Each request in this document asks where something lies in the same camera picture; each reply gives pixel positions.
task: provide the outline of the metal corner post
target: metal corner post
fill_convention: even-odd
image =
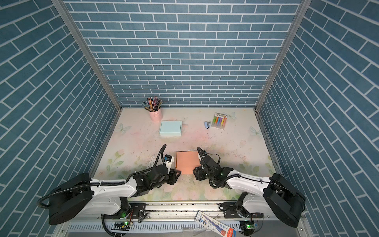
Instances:
[[[112,100],[114,106],[116,107],[117,111],[121,111],[121,105],[119,101],[117,100],[115,94],[113,93],[111,87],[109,86],[108,82],[106,81],[106,78],[101,71],[99,65],[97,64],[97,61],[95,60],[94,56],[91,53],[91,50],[89,49],[86,41],[84,40],[83,36],[81,35],[74,19],[72,18],[71,14],[69,13],[69,10],[67,9],[65,3],[63,0],[52,0],[52,3],[54,4],[56,10],[58,11],[59,15],[63,19],[63,22],[66,24],[67,28],[69,29],[72,37],[75,39],[76,43],[78,44],[80,50],[82,51],[84,57],[86,57],[89,65],[94,70],[98,80],[103,85],[105,92],[108,94],[110,99]]]
[[[275,80],[275,76],[279,71],[280,66],[282,65],[283,59],[285,55],[287,54],[288,49],[291,46],[292,40],[295,37],[296,32],[299,29],[300,23],[304,18],[305,13],[307,12],[307,9],[310,5],[312,0],[302,0],[300,3],[300,6],[296,12],[295,18],[293,19],[293,22],[288,30],[287,36],[284,39],[283,45],[280,48],[280,51],[278,53],[277,59],[271,69],[270,74],[268,75],[267,81],[265,86],[263,87],[262,93],[258,99],[257,105],[255,107],[256,111],[259,111],[260,108],[263,105],[263,101],[265,100],[268,91],[271,88],[271,85],[273,84]]]

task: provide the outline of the floral table surface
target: floral table surface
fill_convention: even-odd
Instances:
[[[154,164],[159,149],[167,144],[165,154],[196,151],[199,146],[220,155],[222,167],[256,176],[275,172],[253,109],[162,109],[163,120],[182,121],[180,137],[160,137],[160,122],[152,122],[144,109],[124,109],[96,170],[96,179],[123,179],[134,171]],[[225,130],[204,127],[214,113],[227,114]],[[237,200],[239,193],[227,188],[213,189],[208,180],[197,181],[194,175],[181,175],[175,185],[164,184],[147,195],[130,201],[204,201]]]

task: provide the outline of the orange box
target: orange box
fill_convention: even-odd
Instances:
[[[197,151],[178,151],[176,153],[176,169],[182,174],[193,174],[193,170],[200,166]]]

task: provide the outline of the light blue box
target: light blue box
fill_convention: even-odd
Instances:
[[[162,137],[178,137],[182,135],[182,121],[162,121],[159,134]]]

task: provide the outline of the pencil holder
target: pencil holder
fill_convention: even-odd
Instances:
[[[161,121],[163,118],[161,109],[159,109],[156,112],[149,112],[149,114],[150,114],[150,118],[153,122]]]

